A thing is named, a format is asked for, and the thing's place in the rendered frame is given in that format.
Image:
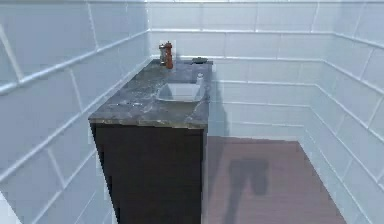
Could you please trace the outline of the brown pepper mill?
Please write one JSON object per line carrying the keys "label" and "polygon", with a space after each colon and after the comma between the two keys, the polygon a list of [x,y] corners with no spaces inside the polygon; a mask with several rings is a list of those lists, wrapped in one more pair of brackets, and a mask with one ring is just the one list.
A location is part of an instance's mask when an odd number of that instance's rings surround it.
{"label": "brown pepper mill", "polygon": [[173,61],[172,61],[172,44],[168,41],[165,44],[165,52],[166,52],[166,68],[172,69],[173,68]]}

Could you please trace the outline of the dark cabinet with marble top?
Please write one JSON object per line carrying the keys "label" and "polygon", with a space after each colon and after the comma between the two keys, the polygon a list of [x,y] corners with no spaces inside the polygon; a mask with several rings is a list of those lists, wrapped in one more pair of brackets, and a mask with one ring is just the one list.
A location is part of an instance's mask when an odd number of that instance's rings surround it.
{"label": "dark cabinet with marble top", "polygon": [[[89,117],[117,224],[202,224],[213,64],[152,60]],[[166,83],[201,85],[199,102],[156,98]]]}

